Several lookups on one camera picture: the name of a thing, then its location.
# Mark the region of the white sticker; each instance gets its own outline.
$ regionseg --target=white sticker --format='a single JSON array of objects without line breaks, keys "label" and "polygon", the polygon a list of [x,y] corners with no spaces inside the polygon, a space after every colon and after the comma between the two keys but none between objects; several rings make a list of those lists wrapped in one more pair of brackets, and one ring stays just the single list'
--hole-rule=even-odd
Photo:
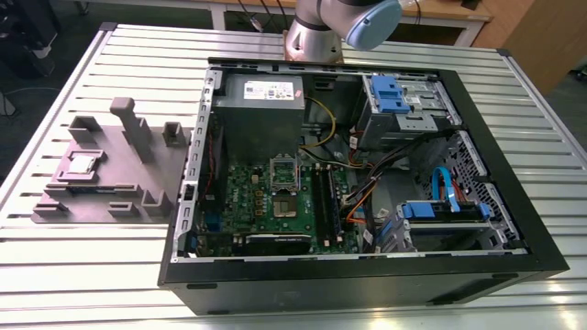
[{"label": "white sticker", "polygon": [[378,215],[375,216],[376,218],[384,218],[387,217],[387,215],[390,214],[390,210],[386,210],[384,208],[382,208],[378,212]]},{"label": "white sticker", "polygon": [[408,96],[406,97],[406,102],[407,102],[407,103],[418,103],[418,104],[422,104],[419,98],[411,98],[411,97],[408,97]]},{"label": "white sticker", "polygon": [[374,243],[374,235],[370,233],[368,230],[366,230],[366,231],[363,232],[363,238],[366,239],[366,241],[367,241],[368,244],[372,244],[372,243]]},{"label": "white sticker", "polygon": [[246,83],[246,100],[294,101],[294,82],[248,81]]},{"label": "white sticker", "polygon": [[354,136],[348,139],[348,142],[351,144],[351,149],[356,149],[356,145],[359,144],[359,139]]}]

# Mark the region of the ram slot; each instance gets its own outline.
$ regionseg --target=ram slot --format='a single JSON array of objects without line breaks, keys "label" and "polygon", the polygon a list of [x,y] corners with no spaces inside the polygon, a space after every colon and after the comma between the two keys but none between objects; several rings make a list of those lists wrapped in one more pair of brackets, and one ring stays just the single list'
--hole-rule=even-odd
[{"label": "ram slot", "polygon": [[312,201],[314,201],[314,217],[315,217],[315,235],[320,245],[330,245],[331,238],[328,235],[327,215],[324,207],[322,188],[322,171],[312,170]]},{"label": "ram slot", "polygon": [[334,213],[334,200],[331,196],[331,180],[330,180],[330,170],[323,170],[320,172],[320,182],[322,182],[322,201],[324,206],[324,218],[327,223],[327,232],[330,244],[335,244],[336,235],[339,232],[335,230],[335,219],[339,218],[339,213]]},{"label": "ram slot", "polygon": [[334,181],[334,172],[328,170],[328,191],[330,191],[330,219],[332,219],[332,229],[334,229],[334,238],[338,239],[338,236],[342,233],[340,226],[340,205],[339,198],[336,196],[336,185]]}]

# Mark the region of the chip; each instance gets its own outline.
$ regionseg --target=chip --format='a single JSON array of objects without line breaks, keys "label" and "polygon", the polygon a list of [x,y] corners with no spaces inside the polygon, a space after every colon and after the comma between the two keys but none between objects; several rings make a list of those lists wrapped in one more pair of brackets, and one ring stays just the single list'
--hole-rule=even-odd
[{"label": "chip", "polygon": [[275,196],[272,203],[274,216],[276,218],[295,218],[298,216],[296,196]]}]

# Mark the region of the green motherboard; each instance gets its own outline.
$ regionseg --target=green motherboard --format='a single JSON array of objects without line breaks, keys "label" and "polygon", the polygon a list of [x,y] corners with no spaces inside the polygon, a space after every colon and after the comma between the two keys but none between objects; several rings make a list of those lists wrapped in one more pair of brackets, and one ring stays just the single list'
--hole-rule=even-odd
[{"label": "green motherboard", "polygon": [[216,238],[208,239],[214,256],[231,256],[228,246],[239,235],[302,234],[312,237],[311,254],[340,254],[356,252],[355,228],[340,232],[334,243],[324,242],[316,235],[315,196],[312,175],[330,171],[336,189],[336,199],[348,194],[347,173],[343,168],[315,168],[311,166],[276,166],[274,182],[294,182],[298,176],[296,192],[272,192],[270,165],[248,166],[234,164],[228,169],[226,207]]}]

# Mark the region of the yellow cable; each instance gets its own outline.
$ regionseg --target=yellow cable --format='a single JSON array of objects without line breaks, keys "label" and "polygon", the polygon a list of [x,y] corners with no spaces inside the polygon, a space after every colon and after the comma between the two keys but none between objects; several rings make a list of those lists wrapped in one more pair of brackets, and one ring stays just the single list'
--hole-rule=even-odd
[{"label": "yellow cable", "polygon": [[347,215],[347,222],[350,222],[350,220],[351,220],[351,218],[352,218],[352,215],[354,215],[355,212],[356,212],[356,209],[360,207],[360,205],[362,205],[363,202],[366,201],[367,197],[368,197],[370,194],[374,192],[374,190],[375,190],[375,185],[376,185],[376,184],[374,184],[374,186],[371,187],[371,189],[366,192],[366,194],[363,195],[363,198],[359,200],[359,203],[356,203],[355,207],[352,208],[351,213],[348,213],[348,215]]},{"label": "yellow cable", "polygon": [[320,108],[323,108],[323,110],[328,113],[330,119],[332,120],[332,128],[330,129],[330,134],[328,134],[327,138],[323,139],[320,142],[316,142],[315,144],[303,144],[300,146],[302,148],[314,148],[315,146],[323,145],[334,137],[334,132],[336,130],[336,118],[334,117],[332,111],[327,108],[327,106],[320,101],[318,101],[315,98],[311,98],[310,96],[307,96],[306,98],[308,100],[314,101],[320,106]]}]

